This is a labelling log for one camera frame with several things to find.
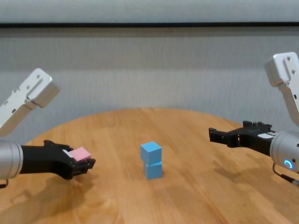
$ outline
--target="stacked blue cubes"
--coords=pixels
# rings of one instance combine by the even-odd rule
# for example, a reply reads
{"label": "stacked blue cubes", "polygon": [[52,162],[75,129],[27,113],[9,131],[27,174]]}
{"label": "stacked blue cubes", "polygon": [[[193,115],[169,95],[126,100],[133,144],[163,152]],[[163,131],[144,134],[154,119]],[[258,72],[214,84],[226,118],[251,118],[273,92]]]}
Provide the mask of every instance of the stacked blue cubes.
{"label": "stacked blue cubes", "polygon": [[162,177],[162,147],[154,141],[140,146],[143,171],[147,179]]}

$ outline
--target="pink cube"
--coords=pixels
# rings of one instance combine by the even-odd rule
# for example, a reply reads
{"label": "pink cube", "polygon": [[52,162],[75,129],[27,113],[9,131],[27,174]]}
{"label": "pink cube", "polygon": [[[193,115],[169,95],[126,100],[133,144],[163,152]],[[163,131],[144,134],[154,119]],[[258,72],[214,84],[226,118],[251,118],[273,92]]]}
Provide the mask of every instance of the pink cube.
{"label": "pink cube", "polygon": [[69,152],[76,161],[84,161],[91,158],[91,154],[83,147],[74,149]]}

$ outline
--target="wooden table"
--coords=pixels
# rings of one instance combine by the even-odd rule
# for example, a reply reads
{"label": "wooden table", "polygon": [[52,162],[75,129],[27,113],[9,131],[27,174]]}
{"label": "wooden table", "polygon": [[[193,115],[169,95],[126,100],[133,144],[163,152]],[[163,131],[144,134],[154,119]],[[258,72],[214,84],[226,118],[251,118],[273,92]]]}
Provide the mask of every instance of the wooden table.
{"label": "wooden table", "polygon": [[[199,112],[132,109],[60,125],[49,139],[83,146],[86,175],[19,175],[0,190],[0,224],[297,224],[299,191],[274,175],[270,157],[211,143],[208,128],[234,122]],[[164,176],[146,180],[139,147],[163,147]]]}

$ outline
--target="wood grain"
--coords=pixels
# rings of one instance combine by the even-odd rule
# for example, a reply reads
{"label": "wood grain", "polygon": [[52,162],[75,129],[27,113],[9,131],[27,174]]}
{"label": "wood grain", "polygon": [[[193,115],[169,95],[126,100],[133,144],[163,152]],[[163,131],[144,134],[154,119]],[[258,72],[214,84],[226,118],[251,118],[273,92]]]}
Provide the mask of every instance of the wood grain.
{"label": "wood grain", "polygon": [[[176,109],[129,109],[57,126],[49,139],[83,146],[97,160],[86,175],[19,175],[0,191],[1,224],[295,224],[298,190],[271,170],[271,159],[209,142],[208,128],[234,122]],[[164,176],[146,180],[139,146],[163,147]]]}

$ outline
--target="cable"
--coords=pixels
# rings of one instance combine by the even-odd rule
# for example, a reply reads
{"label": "cable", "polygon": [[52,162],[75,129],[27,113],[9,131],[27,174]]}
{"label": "cable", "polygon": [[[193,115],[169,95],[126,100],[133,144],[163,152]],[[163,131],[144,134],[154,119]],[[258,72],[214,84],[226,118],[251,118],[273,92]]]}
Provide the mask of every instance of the cable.
{"label": "cable", "polygon": [[287,175],[284,175],[284,174],[279,174],[279,173],[275,170],[275,165],[276,165],[276,164],[273,163],[272,169],[273,169],[273,172],[274,172],[276,175],[280,176],[281,178],[283,178],[284,180],[290,182],[291,184],[293,184],[293,185],[299,187],[299,181],[298,181],[298,180],[296,180],[296,179],[294,179],[294,178],[292,178],[292,177],[289,177],[289,176],[287,176]]}
{"label": "cable", "polygon": [[277,176],[280,176],[281,177],[281,174],[279,174],[278,172],[276,172],[275,170],[275,163],[273,163],[273,166],[272,166],[272,169],[273,169],[273,172],[277,175]]}
{"label": "cable", "polygon": [[0,189],[1,188],[6,188],[8,186],[8,180],[6,180],[5,184],[0,184]]}

